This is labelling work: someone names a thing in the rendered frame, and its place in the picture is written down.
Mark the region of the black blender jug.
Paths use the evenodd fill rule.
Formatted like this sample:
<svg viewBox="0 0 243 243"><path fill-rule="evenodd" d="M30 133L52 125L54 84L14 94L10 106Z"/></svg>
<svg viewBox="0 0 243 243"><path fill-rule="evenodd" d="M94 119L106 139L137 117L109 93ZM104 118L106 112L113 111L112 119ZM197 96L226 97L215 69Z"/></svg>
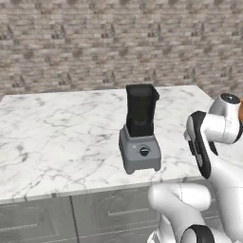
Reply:
<svg viewBox="0 0 243 243"><path fill-rule="evenodd" d="M152 84L128 84L126 127L132 138L154 134L154 114L159 93Z"/></svg>

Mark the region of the grey blender base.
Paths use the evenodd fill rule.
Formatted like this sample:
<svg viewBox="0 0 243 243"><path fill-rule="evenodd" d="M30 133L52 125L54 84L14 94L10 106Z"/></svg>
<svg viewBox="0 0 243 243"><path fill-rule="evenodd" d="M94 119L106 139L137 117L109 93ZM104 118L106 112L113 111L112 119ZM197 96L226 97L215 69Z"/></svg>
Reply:
<svg viewBox="0 0 243 243"><path fill-rule="evenodd" d="M147 146L149 154L143 157L140 148ZM119 148L123 168L128 175L137 170L154 169L159 171L161 168L161 152L158 141L154 135L144 137L131 137L126 125L120 130Z"/></svg>

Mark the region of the grey drawer front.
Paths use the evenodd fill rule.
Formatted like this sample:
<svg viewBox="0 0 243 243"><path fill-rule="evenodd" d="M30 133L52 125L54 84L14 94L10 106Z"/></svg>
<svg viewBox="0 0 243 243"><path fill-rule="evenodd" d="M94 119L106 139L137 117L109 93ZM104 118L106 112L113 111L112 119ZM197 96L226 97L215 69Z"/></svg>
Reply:
<svg viewBox="0 0 243 243"><path fill-rule="evenodd" d="M149 187L72 197L79 243L146 243L160 215L148 203Z"/></svg>
<svg viewBox="0 0 243 243"><path fill-rule="evenodd" d="M0 205L0 228L37 221L35 228L0 233L0 243L78 243L68 197Z"/></svg>

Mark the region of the orange round object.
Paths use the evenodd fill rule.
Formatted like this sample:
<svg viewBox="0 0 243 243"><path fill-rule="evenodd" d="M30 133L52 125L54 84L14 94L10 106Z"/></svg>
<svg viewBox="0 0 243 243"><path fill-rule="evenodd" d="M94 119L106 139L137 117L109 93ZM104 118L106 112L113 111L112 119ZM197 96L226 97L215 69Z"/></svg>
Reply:
<svg viewBox="0 0 243 243"><path fill-rule="evenodd" d="M241 104L238 111L238 118L243 123L243 98L240 99Z"/></svg>

